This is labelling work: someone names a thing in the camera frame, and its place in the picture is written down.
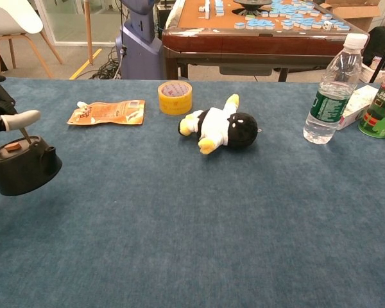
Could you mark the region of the white box with printed items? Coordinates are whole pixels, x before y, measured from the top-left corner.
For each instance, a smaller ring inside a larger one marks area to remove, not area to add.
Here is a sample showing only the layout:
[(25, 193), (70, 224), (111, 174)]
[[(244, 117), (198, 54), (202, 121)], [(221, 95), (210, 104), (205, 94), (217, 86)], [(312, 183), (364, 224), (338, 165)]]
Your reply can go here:
[[(362, 82), (369, 83), (377, 66), (379, 65), (381, 61), (381, 57), (375, 56), (369, 66), (366, 64), (362, 64), (362, 69), (361, 69), (361, 75), (359, 79)], [(385, 79), (385, 70), (380, 70), (377, 77), (375, 78), (374, 82), (375, 83), (381, 83)]]

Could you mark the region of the black mahjong table centre console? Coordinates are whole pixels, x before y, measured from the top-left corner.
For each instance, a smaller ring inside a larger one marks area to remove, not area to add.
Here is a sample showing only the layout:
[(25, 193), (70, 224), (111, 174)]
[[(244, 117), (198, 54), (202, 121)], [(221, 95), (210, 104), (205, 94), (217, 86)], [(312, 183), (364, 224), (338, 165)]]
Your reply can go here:
[(233, 2), (241, 5), (241, 7), (232, 10), (232, 13), (242, 16), (261, 16), (263, 12), (270, 11), (267, 6), (272, 3), (272, 0), (233, 0)]

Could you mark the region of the blue table cloth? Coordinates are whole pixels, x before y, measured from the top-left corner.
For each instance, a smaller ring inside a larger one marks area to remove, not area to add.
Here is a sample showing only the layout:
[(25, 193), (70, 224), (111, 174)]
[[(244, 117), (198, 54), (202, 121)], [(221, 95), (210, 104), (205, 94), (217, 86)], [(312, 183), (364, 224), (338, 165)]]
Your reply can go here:
[[(385, 139), (302, 134), (314, 83), (192, 82), (193, 107), (239, 94), (261, 132), (202, 155), (158, 82), (3, 87), (56, 148), (48, 184), (0, 195), (0, 308), (385, 308)], [(77, 102), (144, 100), (138, 125), (69, 125)]]

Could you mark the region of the green Pringles can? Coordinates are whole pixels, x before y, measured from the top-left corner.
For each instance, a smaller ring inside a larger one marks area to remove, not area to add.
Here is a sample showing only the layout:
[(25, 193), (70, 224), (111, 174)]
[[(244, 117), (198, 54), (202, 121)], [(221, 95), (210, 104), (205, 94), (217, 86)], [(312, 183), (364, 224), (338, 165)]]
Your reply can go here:
[(358, 128), (371, 137), (385, 138), (385, 80), (364, 113)]

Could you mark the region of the white chair wooden legs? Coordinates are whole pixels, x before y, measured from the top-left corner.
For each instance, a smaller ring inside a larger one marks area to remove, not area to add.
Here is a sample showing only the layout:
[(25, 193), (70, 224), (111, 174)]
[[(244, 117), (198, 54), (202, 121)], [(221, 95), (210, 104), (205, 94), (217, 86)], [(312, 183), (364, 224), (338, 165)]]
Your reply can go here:
[[(28, 0), (0, 0), (0, 41), (7, 40), (9, 43), (13, 68), (16, 68), (13, 40), (25, 39), (30, 44), (48, 77), (52, 79), (53, 74), (45, 63), (44, 58), (39, 53), (35, 43), (33, 43), (28, 36), (29, 34), (37, 33), (41, 35), (58, 62), (62, 64), (63, 62), (60, 55), (46, 35), (42, 19), (33, 9), (32, 5), (30, 5)], [(2, 71), (0, 55), (0, 73), (2, 73)]]

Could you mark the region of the purple-blue robot base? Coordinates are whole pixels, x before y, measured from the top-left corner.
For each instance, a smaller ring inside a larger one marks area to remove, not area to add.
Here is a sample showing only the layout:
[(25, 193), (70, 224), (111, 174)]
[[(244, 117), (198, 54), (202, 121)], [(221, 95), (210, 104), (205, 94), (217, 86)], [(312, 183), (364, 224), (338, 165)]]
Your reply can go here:
[(116, 38), (119, 72), (124, 80), (164, 80), (162, 41), (155, 36), (155, 0), (120, 0), (129, 16)]

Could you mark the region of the yellow packing tape roll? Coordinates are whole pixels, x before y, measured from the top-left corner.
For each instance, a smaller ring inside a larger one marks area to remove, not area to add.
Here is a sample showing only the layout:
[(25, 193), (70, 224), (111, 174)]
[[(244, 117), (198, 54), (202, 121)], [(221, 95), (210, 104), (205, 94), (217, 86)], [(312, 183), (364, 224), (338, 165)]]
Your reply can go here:
[(192, 87), (181, 80), (167, 81), (158, 87), (160, 110), (171, 116), (187, 113), (192, 108)]

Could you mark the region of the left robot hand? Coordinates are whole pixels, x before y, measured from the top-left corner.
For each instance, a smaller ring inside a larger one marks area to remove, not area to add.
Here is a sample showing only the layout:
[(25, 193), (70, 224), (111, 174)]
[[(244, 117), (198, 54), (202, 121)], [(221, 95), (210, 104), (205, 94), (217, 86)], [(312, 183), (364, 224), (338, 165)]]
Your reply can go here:
[(18, 113), (15, 109), (15, 100), (2, 87), (5, 77), (0, 75), (0, 132), (21, 130), (40, 119), (38, 110), (28, 110)]

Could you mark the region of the wooden pole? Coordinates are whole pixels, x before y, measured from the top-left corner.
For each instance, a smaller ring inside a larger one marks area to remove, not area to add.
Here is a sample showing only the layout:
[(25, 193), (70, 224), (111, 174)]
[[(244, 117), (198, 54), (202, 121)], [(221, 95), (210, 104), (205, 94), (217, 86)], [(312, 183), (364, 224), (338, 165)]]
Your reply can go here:
[(92, 32), (91, 32), (91, 21), (90, 21), (90, 4), (89, 0), (83, 0), (84, 16), (85, 16), (85, 27), (86, 27), (86, 38), (87, 38), (87, 54), (89, 64), (93, 64), (92, 55)]

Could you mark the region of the orange snack pouch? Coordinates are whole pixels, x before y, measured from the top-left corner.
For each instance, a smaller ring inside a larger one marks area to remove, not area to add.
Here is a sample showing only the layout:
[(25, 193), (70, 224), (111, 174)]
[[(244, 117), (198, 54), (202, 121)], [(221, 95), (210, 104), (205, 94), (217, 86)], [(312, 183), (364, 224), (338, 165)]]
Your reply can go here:
[(78, 108), (67, 121), (69, 125), (92, 126), (97, 124), (138, 125), (144, 120), (144, 100), (128, 100), (116, 103), (77, 102)]

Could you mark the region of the cardboard box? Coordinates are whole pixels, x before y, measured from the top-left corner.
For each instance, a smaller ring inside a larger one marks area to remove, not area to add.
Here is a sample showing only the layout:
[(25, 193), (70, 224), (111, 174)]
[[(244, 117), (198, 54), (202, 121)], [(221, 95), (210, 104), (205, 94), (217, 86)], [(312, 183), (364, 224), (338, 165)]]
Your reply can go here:
[(320, 6), (339, 19), (363, 31), (369, 31), (374, 17), (379, 17), (381, 0), (325, 0)]

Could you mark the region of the white paper carton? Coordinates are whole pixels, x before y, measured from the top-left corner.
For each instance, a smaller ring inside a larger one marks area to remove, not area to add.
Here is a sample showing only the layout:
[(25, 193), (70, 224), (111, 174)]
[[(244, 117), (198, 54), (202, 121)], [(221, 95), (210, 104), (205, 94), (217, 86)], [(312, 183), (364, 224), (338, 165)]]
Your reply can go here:
[(344, 109), (336, 130), (342, 130), (360, 120), (371, 105), (377, 91), (378, 89), (371, 85), (365, 85), (355, 90)]

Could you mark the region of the brown mahjong table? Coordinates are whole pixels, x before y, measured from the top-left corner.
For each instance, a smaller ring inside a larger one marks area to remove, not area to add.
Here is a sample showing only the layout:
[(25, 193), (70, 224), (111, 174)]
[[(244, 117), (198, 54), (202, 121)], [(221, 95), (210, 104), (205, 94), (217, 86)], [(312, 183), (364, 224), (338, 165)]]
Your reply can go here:
[(233, 10), (234, 0), (223, 0), (224, 14), (216, 15), (214, 0), (210, 13), (199, 7), (205, 0), (176, 0), (162, 32), (166, 77), (175, 80), (187, 76), (181, 64), (229, 66), (252, 74), (263, 69), (280, 69), (280, 81), (285, 81), (289, 69), (325, 67), (343, 49), (347, 31), (337, 29), (285, 30), (283, 17), (273, 19), (275, 27), (236, 29), (237, 22), (246, 23)]

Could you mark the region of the clear plastic water bottle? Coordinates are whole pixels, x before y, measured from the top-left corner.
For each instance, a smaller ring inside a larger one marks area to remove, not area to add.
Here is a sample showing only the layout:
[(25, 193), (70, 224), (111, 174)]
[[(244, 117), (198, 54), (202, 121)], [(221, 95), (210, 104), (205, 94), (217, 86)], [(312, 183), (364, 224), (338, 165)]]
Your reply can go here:
[(305, 120), (303, 135), (307, 141), (326, 144), (333, 137), (357, 87), (362, 67), (361, 51), (367, 40), (368, 36), (365, 34), (349, 33), (343, 49), (327, 66)]

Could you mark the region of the black bag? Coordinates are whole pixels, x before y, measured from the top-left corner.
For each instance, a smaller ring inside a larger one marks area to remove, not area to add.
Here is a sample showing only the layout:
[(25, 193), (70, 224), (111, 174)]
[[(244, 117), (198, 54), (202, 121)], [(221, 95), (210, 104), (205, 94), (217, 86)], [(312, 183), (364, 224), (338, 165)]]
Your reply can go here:
[(369, 31), (370, 39), (363, 51), (363, 63), (367, 66), (372, 64), (373, 58), (381, 57), (385, 53), (385, 27), (377, 26)]

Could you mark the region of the black tripod leg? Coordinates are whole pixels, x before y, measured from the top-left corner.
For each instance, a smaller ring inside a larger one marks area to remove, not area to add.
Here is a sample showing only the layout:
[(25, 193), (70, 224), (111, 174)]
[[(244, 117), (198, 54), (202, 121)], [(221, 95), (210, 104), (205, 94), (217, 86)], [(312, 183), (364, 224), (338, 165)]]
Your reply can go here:
[(369, 83), (373, 83), (373, 82), (376, 80), (376, 78), (377, 78), (379, 72), (380, 72), (381, 69), (383, 68), (384, 63), (385, 63), (385, 53), (383, 54), (383, 56), (382, 56), (382, 58), (381, 58), (381, 60), (380, 60), (380, 62), (379, 62), (379, 64), (378, 64), (378, 66), (377, 66), (376, 69), (374, 70), (374, 73), (372, 74), (372, 77), (370, 78)]

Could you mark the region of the black cast iron teapot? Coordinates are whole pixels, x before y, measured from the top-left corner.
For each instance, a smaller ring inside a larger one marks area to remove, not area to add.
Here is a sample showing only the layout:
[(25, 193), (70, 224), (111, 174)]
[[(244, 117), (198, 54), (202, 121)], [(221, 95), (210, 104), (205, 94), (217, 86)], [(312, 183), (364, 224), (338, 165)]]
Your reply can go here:
[(31, 135), (0, 146), (0, 193), (17, 196), (52, 180), (62, 168), (56, 148)]

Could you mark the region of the black white penguin plush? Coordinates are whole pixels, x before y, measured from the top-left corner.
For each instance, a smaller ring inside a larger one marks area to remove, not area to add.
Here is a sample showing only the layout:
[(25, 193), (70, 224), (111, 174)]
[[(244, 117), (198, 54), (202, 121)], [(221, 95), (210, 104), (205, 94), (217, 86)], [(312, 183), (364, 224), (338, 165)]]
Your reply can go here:
[(241, 149), (250, 146), (260, 132), (253, 116), (238, 112), (239, 95), (231, 95), (222, 109), (211, 107), (186, 115), (178, 124), (178, 133), (198, 137), (200, 152), (208, 155), (220, 146)]

